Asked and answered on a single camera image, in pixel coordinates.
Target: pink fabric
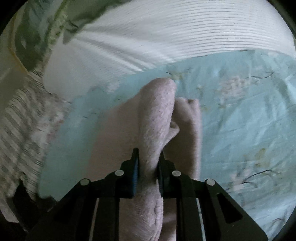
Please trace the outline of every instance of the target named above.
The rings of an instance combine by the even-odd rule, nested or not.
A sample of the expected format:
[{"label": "pink fabric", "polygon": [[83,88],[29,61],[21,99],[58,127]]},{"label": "pink fabric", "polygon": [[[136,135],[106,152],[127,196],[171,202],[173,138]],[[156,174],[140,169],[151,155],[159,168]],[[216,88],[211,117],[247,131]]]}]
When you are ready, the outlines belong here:
[{"label": "pink fabric", "polygon": [[91,180],[119,169],[133,148],[139,148],[137,194],[120,200],[120,240],[176,240],[175,203],[163,202],[155,170],[164,149],[178,170],[198,179],[201,114],[198,100],[175,99],[175,92],[171,79],[151,81],[110,111],[98,135],[87,173]]}]

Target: light blue bed sheet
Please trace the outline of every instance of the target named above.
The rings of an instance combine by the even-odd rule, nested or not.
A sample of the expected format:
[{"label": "light blue bed sheet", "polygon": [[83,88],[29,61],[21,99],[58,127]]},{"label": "light blue bed sheet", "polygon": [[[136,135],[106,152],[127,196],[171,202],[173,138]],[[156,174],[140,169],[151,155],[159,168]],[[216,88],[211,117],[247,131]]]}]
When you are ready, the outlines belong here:
[{"label": "light blue bed sheet", "polygon": [[75,99],[48,152],[40,195],[59,200],[83,177],[106,111],[157,77],[175,80],[177,96],[200,100],[200,179],[215,179],[274,237],[296,205],[296,62],[270,51],[191,58],[122,78],[114,93],[101,86]]}]

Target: white striped fabric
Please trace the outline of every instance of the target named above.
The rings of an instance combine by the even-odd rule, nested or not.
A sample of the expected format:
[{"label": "white striped fabric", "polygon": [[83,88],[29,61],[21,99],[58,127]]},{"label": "white striped fabric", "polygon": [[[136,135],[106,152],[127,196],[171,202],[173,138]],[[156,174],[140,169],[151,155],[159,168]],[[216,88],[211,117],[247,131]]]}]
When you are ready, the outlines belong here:
[{"label": "white striped fabric", "polygon": [[266,0],[134,0],[59,39],[44,74],[45,88],[65,99],[125,74],[245,49],[296,57],[293,36]]}]

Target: pink cloth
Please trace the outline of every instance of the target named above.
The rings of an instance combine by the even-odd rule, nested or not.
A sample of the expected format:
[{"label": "pink cloth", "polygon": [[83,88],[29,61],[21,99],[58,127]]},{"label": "pink cloth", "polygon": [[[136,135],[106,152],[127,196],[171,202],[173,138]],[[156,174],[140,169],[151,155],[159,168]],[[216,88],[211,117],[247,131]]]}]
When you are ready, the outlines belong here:
[{"label": "pink cloth", "polygon": [[151,81],[110,111],[98,135],[86,176],[91,180],[119,169],[139,148],[137,194],[120,200],[120,240],[176,240],[176,203],[160,197],[155,170],[164,149],[176,169],[198,179],[201,113],[198,100],[175,99],[175,92],[171,79]]}]

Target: round metal screw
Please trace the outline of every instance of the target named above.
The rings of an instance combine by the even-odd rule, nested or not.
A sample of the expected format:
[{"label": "round metal screw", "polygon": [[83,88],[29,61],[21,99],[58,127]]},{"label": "round metal screw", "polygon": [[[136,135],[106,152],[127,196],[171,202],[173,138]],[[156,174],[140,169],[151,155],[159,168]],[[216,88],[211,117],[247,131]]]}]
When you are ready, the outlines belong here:
[{"label": "round metal screw", "polygon": [[181,176],[181,172],[175,170],[175,171],[172,171],[172,175],[175,176],[175,177],[179,177],[179,176]]},{"label": "round metal screw", "polygon": [[213,180],[213,179],[208,179],[208,180],[207,180],[207,184],[210,185],[210,186],[214,186],[215,183],[216,183],[216,182],[215,182],[215,180]]},{"label": "round metal screw", "polygon": [[123,170],[117,170],[116,172],[115,172],[115,175],[116,176],[122,176],[124,174],[124,171]]},{"label": "round metal screw", "polygon": [[88,179],[82,179],[81,181],[80,181],[80,185],[81,186],[86,186],[86,185],[88,185],[89,184],[89,180]]}]

